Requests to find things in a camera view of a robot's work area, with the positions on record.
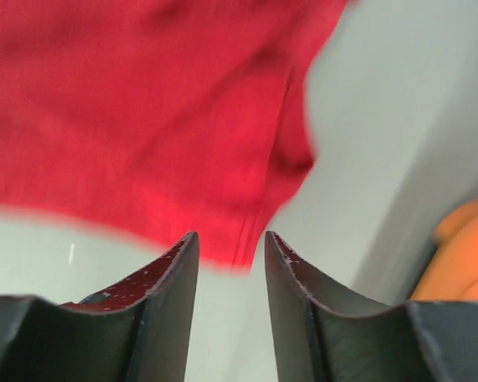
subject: folded red cloth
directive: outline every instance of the folded red cloth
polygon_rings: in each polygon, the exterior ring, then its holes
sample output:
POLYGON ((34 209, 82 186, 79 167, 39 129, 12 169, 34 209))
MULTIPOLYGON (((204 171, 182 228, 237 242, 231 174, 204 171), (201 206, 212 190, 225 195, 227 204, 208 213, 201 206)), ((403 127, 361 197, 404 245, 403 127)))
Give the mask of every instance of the folded red cloth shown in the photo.
POLYGON ((0 204, 250 266, 314 158, 304 75, 347 0, 0 0, 0 204))

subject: orange object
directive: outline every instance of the orange object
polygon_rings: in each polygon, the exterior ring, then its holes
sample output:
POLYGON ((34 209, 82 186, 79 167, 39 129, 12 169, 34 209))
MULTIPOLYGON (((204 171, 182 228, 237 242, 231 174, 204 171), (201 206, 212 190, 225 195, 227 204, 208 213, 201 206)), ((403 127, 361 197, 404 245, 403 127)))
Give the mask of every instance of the orange object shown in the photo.
POLYGON ((436 227, 439 249, 413 300, 478 300, 478 200, 451 212, 436 227))

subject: red fabric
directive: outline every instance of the red fabric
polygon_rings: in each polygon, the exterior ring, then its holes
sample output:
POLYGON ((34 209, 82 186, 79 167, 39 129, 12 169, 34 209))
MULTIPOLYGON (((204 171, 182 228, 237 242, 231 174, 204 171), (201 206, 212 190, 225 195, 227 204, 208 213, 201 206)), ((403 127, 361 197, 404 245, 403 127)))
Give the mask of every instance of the red fabric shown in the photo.
POLYGON ((314 158, 304 75, 346 0, 0 0, 0 204, 250 266, 314 158))

